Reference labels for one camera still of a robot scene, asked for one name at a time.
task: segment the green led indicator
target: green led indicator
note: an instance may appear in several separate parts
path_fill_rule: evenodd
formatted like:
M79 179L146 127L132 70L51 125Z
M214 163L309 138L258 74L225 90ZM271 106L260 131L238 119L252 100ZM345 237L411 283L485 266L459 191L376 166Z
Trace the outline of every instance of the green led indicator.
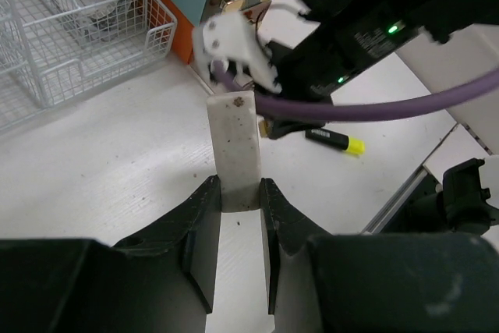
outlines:
M390 27L390 29L388 29L388 33L389 34L395 34L398 32L398 26L397 25L394 25L392 27Z

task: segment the white wire basket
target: white wire basket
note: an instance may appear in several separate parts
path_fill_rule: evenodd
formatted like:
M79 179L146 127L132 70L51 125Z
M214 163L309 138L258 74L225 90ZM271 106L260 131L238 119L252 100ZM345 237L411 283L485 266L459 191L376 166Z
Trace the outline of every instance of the white wire basket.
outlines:
M160 0L0 0L0 129L162 60L176 25Z

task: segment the orange object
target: orange object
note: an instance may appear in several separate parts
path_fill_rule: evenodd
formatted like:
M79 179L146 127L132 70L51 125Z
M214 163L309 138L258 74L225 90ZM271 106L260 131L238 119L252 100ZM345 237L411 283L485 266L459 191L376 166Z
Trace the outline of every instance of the orange object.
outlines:
M185 63L190 64L193 60L193 29L194 25L185 17L180 9L171 0L161 0L177 18L177 31L173 38L172 50L178 57ZM152 15L151 19L162 19L162 15L155 17Z

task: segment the metal wire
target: metal wire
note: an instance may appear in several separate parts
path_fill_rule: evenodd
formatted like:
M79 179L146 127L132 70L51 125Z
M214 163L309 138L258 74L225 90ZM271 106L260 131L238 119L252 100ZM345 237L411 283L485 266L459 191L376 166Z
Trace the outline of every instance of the metal wire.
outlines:
M0 129L162 60L176 24L160 0L0 0Z

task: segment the purple cable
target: purple cable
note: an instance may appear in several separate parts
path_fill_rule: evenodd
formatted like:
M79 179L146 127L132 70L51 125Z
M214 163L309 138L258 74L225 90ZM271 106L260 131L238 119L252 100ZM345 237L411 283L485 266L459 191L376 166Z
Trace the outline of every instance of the purple cable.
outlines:
M230 91L240 91L234 76L226 72L222 62L214 62L214 76ZM440 93L405 101L373 105L326 105L287 101L255 94L257 113L271 118L305 122L375 122L407 119L441 111L471 101L499 88L499 69L488 72L461 86Z

